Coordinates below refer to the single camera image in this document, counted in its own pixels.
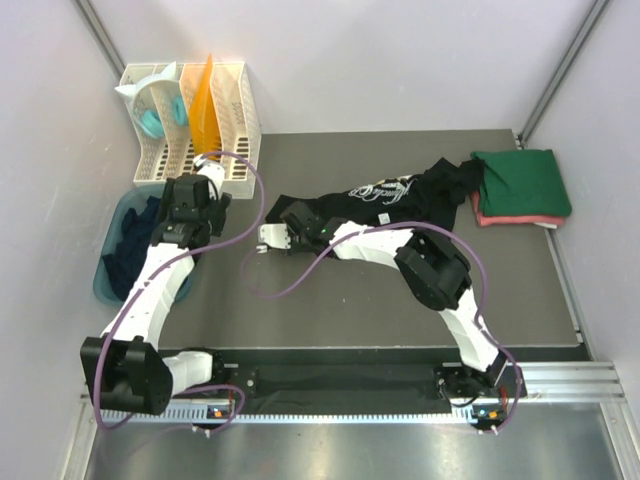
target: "folded cloth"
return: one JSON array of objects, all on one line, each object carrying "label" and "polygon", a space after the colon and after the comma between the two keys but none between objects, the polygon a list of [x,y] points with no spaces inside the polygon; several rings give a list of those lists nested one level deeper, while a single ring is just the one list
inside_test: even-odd
[{"label": "folded cloth", "polygon": [[470,195],[471,204],[473,205],[473,212],[476,214],[476,220],[481,227],[488,227],[489,225],[503,225],[503,224],[518,224],[518,223],[542,223],[546,228],[556,228],[560,225],[564,225],[564,218],[553,217],[551,215],[520,215],[513,217],[485,217],[478,209],[480,202],[480,195],[478,192],[473,192]]},{"label": "folded cloth", "polygon": [[484,163],[469,160],[460,166],[441,158],[418,175],[383,180],[342,193],[318,198],[281,195],[267,214],[267,223],[280,223],[280,215],[296,201],[306,203],[328,221],[344,218],[361,225],[378,226],[423,220],[453,230],[458,205],[482,182]]},{"label": "folded cloth", "polygon": [[485,161],[479,210],[487,217],[568,217],[571,203],[551,150],[472,152]]},{"label": "folded cloth", "polygon": [[116,245],[116,251],[102,256],[111,289],[122,301],[129,296],[147,259],[159,208],[160,199],[156,197],[147,199],[147,206],[140,215],[130,208],[122,219],[122,240]]}]

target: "gray table surface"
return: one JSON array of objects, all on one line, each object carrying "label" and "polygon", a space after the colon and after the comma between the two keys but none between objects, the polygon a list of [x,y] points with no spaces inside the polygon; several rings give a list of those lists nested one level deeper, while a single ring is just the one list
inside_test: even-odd
[{"label": "gray table surface", "polygon": [[[459,163],[473,150],[513,148],[510,130],[265,135],[259,171],[268,209],[280,194],[317,197],[419,173],[441,157]],[[223,239],[253,221],[258,197],[232,203]],[[541,227],[479,228],[467,200],[458,208],[454,232],[486,264],[485,319],[497,339],[510,346],[577,345]],[[257,233],[203,256],[189,295],[165,323],[161,347],[455,345],[438,314],[418,303],[397,271],[380,265],[328,259],[287,297],[254,297],[241,283],[239,265],[256,243]],[[312,259],[270,252],[254,259],[249,278],[261,290],[277,292]],[[479,285],[477,269],[471,276]]]}]

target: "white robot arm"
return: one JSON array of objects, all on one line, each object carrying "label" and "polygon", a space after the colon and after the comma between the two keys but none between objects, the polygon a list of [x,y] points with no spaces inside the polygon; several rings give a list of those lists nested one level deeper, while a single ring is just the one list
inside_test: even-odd
[{"label": "white robot arm", "polygon": [[[477,372],[480,383],[494,386],[506,359],[474,322],[477,305],[469,278],[469,264],[448,239],[414,229],[384,230],[362,235],[371,227],[351,221],[325,222],[302,202],[283,215],[284,223],[260,227],[259,252],[277,249],[316,254],[354,234],[333,249],[339,260],[363,260],[399,270],[415,297],[438,311],[455,339],[462,363]],[[482,317],[480,325],[486,331]]]},{"label": "white robot arm", "polygon": [[[144,267],[125,305],[140,287],[144,291],[116,331],[105,362],[101,387],[105,409],[159,414],[173,395],[212,377],[210,353],[184,351],[169,358],[158,354],[162,327],[182,282],[194,268],[194,258],[185,256],[148,281],[166,262],[208,244],[211,236],[222,231],[230,203],[228,195],[220,194],[224,168],[202,158],[195,165],[197,174],[170,180],[165,187],[161,223],[154,230]],[[87,338],[80,351],[92,396],[97,359],[114,323],[99,338]]]}]

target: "teal object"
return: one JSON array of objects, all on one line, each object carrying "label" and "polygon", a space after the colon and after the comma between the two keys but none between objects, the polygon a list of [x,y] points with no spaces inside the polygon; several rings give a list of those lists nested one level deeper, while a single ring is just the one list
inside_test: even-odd
[{"label": "teal object", "polygon": [[145,110],[144,113],[140,115],[138,125],[140,125],[142,131],[151,138],[158,139],[164,137],[164,127],[162,126],[158,112]]},{"label": "teal object", "polygon": [[[109,225],[107,236],[105,237],[104,244],[102,245],[102,252],[100,253],[100,258],[98,259],[98,268],[96,268],[96,274],[93,277],[93,293],[101,303],[116,307],[121,307],[124,303],[122,300],[116,297],[115,293],[113,293],[111,284],[109,283],[109,275],[107,274],[107,269],[102,262],[102,256],[108,253],[113,253],[118,242],[122,240],[122,231],[120,226],[122,224],[124,215],[127,213],[127,210],[129,210],[129,208],[134,208],[136,212],[142,213],[142,211],[147,206],[147,198],[152,196],[162,198],[163,191],[164,183],[156,185],[145,185],[143,187],[135,188],[126,193],[118,202],[116,210],[113,213],[113,218],[111,219],[111,225]],[[189,290],[191,289],[192,282],[193,280],[191,278],[191,275],[189,275],[182,283],[182,286],[176,294],[176,302],[183,300],[187,296]]]},{"label": "teal object", "polygon": [[[184,105],[184,100],[181,96],[177,96],[171,102],[171,113],[173,119],[181,127],[189,125],[189,116],[187,115],[187,108]],[[140,118],[137,119],[137,123],[142,131],[151,138],[164,137],[164,127],[160,121],[160,115],[155,110],[145,110]]]},{"label": "teal object", "polygon": [[181,127],[189,125],[189,116],[187,115],[187,108],[184,106],[184,100],[182,97],[176,97],[171,103],[173,109],[173,118],[176,123]]}]

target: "gray floor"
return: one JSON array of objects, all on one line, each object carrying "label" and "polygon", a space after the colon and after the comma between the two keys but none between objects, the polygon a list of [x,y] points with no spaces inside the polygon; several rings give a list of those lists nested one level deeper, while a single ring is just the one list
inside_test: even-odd
[{"label": "gray floor", "polygon": [[[270,208],[279,194],[316,197],[419,173],[440,157],[459,163],[472,150],[513,148],[509,130],[266,135],[259,170]],[[255,201],[234,202],[223,238],[243,231],[256,211]],[[496,338],[510,346],[577,344],[541,227],[478,228],[467,201],[454,231],[487,266],[485,319]],[[289,296],[253,297],[240,282],[239,264],[255,244],[252,236],[202,258],[191,292],[165,323],[162,347],[454,345],[399,273],[379,265],[326,260]],[[269,253],[251,265],[250,278],[264,291],[280,291],[311,260]],[[478,285],[475,269],[472,277]]]},{"label": "gray floor", "polygon": [[86,480],[622,479],[598,405],[523,405],[498,437],[451,426],[237,425],[206,440],[187,429],[129,457],[162,428],[100,434]]}]

